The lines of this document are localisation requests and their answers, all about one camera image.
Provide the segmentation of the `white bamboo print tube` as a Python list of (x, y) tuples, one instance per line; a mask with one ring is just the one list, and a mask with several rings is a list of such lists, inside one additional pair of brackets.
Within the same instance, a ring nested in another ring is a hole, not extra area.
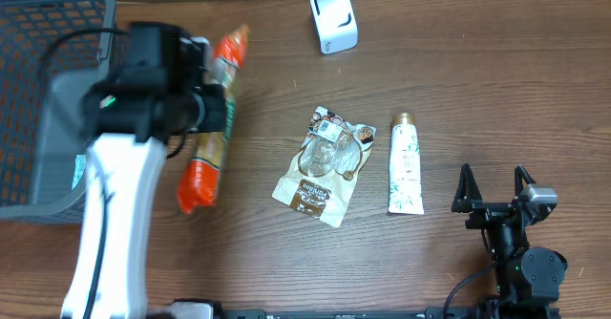
[(423, 215), (420, 145), (412, 114), (392, 118), (389, 174), (389, 212)]

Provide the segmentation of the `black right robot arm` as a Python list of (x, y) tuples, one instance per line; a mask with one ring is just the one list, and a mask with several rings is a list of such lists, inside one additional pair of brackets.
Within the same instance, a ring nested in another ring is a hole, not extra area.
[(514, 174), (515, 194), (508, 202), (485, 202), (471, 166), (463, 164), (451, 211), (467, 213), (465, 227), (478, 230), (492, 262), (456, 285), (442, 308), (451, 316), (455, 294), (471, 281), (495, 274), (496, 295), (479, 300), (462, 318), (559, 318), (551, 305), (568, 268), (566, 258), (546, 247), (532, 247), (526, 228), (549, 217), (558, 205), (558, 194), (541, 186), (519, 165)]

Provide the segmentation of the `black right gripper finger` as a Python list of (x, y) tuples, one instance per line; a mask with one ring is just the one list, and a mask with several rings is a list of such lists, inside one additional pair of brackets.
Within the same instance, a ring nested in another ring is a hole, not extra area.
[(529, 189), (536, 182), (523, 165), (515, 169), (515, 195), (520, 196), (525, 189)]
[(482, 203), (482, 196), (474, 179), (474, 173), (469, 163), (461, 166), (458, 188), (453, 204)]

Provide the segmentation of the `orange pasta package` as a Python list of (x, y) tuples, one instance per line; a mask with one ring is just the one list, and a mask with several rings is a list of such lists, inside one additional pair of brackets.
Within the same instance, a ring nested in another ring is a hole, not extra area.
[(224, 36), (214, 49), (211, 82), (221, 88), (224, 128), (220, 132), (198, 133), (198, 147), (183, 172), (177, 191), (184, 213), (192, 213), (197, 207), (214, 206), (218, 197), (240, 90), (239, 69), (246, 57), (249, 34), (249, 27), (242, 24)]

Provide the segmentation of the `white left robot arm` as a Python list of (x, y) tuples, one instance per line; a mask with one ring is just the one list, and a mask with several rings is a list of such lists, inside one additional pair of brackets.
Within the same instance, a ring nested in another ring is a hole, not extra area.
[(159, 22), (123, 31), (126, 54), (80, 101), (86, 200), (63, 318), (145, 318), (145, 267), (160, 173), (170, 138), (221, 132), (225, 98), (208, 80), (202, 36)]

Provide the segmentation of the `clear brown snack bag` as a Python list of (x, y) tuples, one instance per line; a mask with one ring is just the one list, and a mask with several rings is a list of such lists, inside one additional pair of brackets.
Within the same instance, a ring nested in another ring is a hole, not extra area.
[(272, 198), (339, 227), (375, 138), (375, 127), (352, 124), (325, 107), (317, 107), (305, 140), (276, 184)]

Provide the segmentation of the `teal snack bar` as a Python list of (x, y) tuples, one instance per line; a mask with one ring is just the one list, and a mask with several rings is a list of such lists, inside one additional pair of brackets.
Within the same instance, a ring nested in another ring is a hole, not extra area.
[(76, 155), (74, 159), (74, 174), (72, 189), (76, 189), (86, 170), (87, 156), (84, 154)]

